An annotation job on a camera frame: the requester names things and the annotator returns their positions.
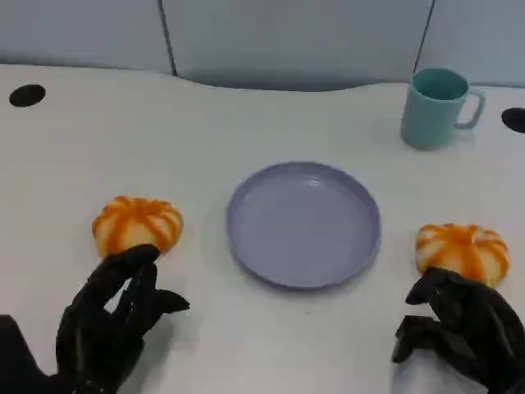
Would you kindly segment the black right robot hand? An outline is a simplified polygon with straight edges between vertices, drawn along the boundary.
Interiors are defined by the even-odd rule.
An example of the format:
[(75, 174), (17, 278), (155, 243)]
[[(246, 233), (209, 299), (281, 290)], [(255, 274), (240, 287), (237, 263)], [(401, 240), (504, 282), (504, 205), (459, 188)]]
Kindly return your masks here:
[(394, 363), (405, 362), (415, 350), (431, 350), (489, 393), (524, 391), (524, 326), (498, 291), (450, 270), (429, 268), (405, 302), (428, 304), (435, 317), (404, 317), (395, 333)]

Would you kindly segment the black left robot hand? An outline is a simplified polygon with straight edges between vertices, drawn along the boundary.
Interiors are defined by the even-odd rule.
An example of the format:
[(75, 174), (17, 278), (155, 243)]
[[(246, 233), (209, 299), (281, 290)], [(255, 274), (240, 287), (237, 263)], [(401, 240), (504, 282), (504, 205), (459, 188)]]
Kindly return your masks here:
[(74, 393), (116, 393), (135, 368), (144, 335), (189, 302), (156, 287), (160, 255), (137, 245), (108, 255), (66, 307), (57, 331), (58, 377)]

